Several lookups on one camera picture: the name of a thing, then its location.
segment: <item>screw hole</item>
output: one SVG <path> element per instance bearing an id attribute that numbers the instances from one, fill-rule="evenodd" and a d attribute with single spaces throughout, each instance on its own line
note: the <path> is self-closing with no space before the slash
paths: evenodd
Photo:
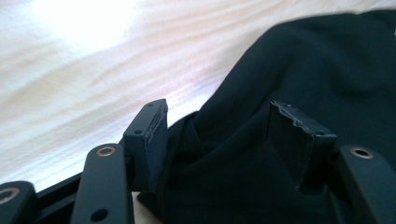
<path id="1" fill-rule="evenodd" d="M 91 215 L 91 221 L 93 222 L 99 222 L 104 220 L 108 215 L 108 211 L 104 208 L 96 210 L 94 213 Z"/>
<path id="2" fill-rule="evenodd" d="M 7 203 L 20 193 L 17 188 L 8 188 L 0 190 L 0 204 Z"/>
<path id="3" fill-rule="evenodd" d="M 114 147 L 102 147 L 101 149 L 96 151 L 96 155 L 100 157 L 110 156 L 116 151 Z"/>
<path id="4" fill-rule="evenodd" d="M 315 132 L 315 134 L 322 136 L 322 135 L 325 134 L 325 132 L 323 132 L 323 131 L 317 131 L 317 132 Z"/>
<path id="5" fill-rule="evenodd" d="M 374 156 L 373 153 L 371 153 L 370 151 L 361 148 L 352 148 L 350 151 L 355 156 L 363 159 L 372 159 Z"/>

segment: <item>light wood grain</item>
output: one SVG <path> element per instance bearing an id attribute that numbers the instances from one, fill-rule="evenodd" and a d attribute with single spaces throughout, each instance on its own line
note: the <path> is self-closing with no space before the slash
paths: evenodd
<path id="1" fill-rule="evenodd" d="M 245 50 L 282 21 L 396 8 L 383 1 L 2 1 L 0 183 L 37 191 L 118 142 L 145 103 L 169 124 L 198 110 Z M 159 222 L 135 206 L 136 223 Z"/>

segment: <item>wooden table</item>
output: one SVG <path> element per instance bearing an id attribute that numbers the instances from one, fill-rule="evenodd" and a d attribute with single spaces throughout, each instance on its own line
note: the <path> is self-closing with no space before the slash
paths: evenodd
<path id="1" fill-rule="evenodd" d="M 244 51 L 282 21 L 396 8 L 394 0 L 0 2 L 0 183 L 40 191 L 118 142 L 142 105 L 169 125 L 198 110 Z M 136 223 L 160 223 L 135 201 Z"/>

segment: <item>black bag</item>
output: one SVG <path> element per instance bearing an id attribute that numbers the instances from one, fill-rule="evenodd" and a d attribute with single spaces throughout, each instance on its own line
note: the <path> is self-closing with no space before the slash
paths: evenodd
<path id="1" fill-rule="evenodd" d="M 199 112 L 170 129 L 157 194 L 165 223 L 330 223 L 323 195 L 295 190 L 265 145 L 271 100 L 290 103 L 396 168 L 396 10 L 277 25 Z"/>

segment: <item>black cloth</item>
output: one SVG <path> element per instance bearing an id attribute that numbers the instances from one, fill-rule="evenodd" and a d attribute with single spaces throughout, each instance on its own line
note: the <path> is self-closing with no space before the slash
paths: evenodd
<path id="1" fill-rule="evenodd" d="M 169 128 L 157 194 L 165 223 L 329 223 L 266 143 L 271 100 L 380 152 L 396 168 L 396 10 L 279 24 L 248 49 L 196 113 Z"/>

